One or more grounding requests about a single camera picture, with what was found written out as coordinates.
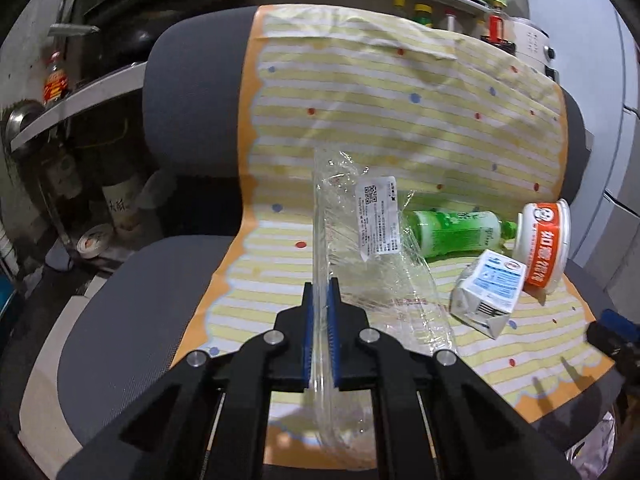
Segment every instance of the metal screw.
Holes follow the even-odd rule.
[[[280,330],[269,330],[264,333],[264,342],[267,345],[277,345],[284,341],[284,334]]]
[[[458,360],[451,350],[440,350],[436,354],[436,359],[442,366],[451,366]]]
[[[360,339],[365,343],[375,343],[380,339],[380,332],[373,328],[364,328],[360,330]]]
[[[198,368],[207,362],[207,355],[202,350],[194,350],[187,354],[187,362],[194,368]]]

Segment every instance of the white appliance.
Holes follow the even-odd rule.
[[[516,57],[555,80],[554,72],[547,65],[556,56],[549,46],[548,34],[525,18],[511,18],[509,25]]]

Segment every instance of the blue object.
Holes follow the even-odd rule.
[[[0,274],[0,319],[9,305],[9,300],[11,300],[14,290],[14,286],[9,279],[4,274]]]
[[[338,336],[338,320],[336,319],[335,311],[334,286],[331,281],[329,281],[329,287],[326,294],[326,338],[329,343],[331,370],[334,374],[334,386],[337,388],[337,381],[340,378],[340,338]]]
[[[306,331],[303,348],[303,365],[305,380],[308,383],[311,380],[311,357],[314,344],[314,302],[313,289],[310,286],[305,287],[305,291],[306,289],[308,289],[308,297],[302,298],[302,304],[306,304]]]
[[[640,328],[638,328],[635,323],[629,321],[626,317],[620,316],[620,314],[610,308],[606,308],[602,311],[598,323],[612,332],[615,332],[622,339],[629,341],[630,343],[640,341]]]

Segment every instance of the chair backrest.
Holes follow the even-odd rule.
[[[179,174],[238,176],[238,96],[257,7],[183,20],[146,64],[143,120],[159,164]]]

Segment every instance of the qr code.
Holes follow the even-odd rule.
[[[364,202],[365,204],[373,204],[378,201],[378,196],[376,195],[376,186],[365,186],[364,187]]]

